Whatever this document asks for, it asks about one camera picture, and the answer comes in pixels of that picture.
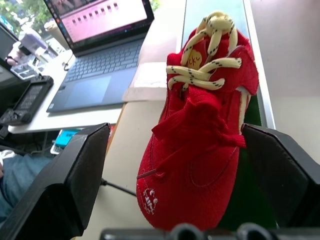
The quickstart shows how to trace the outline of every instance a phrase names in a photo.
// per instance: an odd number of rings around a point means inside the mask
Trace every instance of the shoe tongue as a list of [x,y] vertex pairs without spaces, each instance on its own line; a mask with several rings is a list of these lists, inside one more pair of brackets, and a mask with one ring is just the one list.
[[203,65],[205,65],[208,58],[208,46],[210,43],[210,38],[206,37],[197,44],[193,45],[190,52],[188,61],[186,62],[186,67],[198,70]]
[[224,58],[228,54],[229,39],[226,34],[222,36],[218,50],[213,57],[208,55],[209,43],[210,38],[205,37],[203,40],[193,45],[186,67],[198,70],[206,63],[217,58]]

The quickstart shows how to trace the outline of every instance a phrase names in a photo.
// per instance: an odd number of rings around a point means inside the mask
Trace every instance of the tree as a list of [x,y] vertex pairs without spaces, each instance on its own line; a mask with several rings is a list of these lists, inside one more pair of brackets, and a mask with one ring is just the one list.
[[46,4],[43,0],[24,0],[21,4],[25,13],[30,18],[34,18],[32,29],[39,34],[45,33],[44,25],[52,18]]
[[13,26],[13,31],[15,34],[19,34],[21,31],[21,26],[11,12],[17,13],[18,11],[19,8],[17,4],[12,4],[9,1],[0,1],[0,15],[3,16]]
[[14,27],[14,32],[19,35],[22,30],[22,25],[11,15],[14,12],[19,18],[29,18],[33,20],[32,29],[40,35],[45,34],[45,23],[52,18],[46,4],[43,0],[23,0],[21,4],[12,4],[9,1],[0,0],[0,15],[4,16],[6,20]]
[[150,5],[152,8],[152,11],[155,12],[160,7],[160,1],[159,0],[150,0]]

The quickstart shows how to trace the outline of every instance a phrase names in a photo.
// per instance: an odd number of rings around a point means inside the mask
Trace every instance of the laptop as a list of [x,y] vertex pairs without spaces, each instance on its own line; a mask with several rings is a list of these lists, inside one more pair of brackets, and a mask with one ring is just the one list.
[[149,0],[45,0],[75,55],[48,113],[123,103],[154,20]]

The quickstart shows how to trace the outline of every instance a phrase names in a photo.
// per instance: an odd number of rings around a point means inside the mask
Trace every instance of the person's leg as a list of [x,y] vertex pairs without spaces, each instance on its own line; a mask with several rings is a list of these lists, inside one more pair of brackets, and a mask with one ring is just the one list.
[[38,173],[51,161],[48,157],[15,155],[3,160],[0,183],[0,226],[23,197]]

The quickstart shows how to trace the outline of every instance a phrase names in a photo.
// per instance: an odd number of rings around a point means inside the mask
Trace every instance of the laptop keyboard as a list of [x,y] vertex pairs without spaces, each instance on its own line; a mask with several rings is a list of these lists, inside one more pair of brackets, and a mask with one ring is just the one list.
[[64,82],[134,68],[138,65],[142,43],[142,41],[128,43],[77,58]]

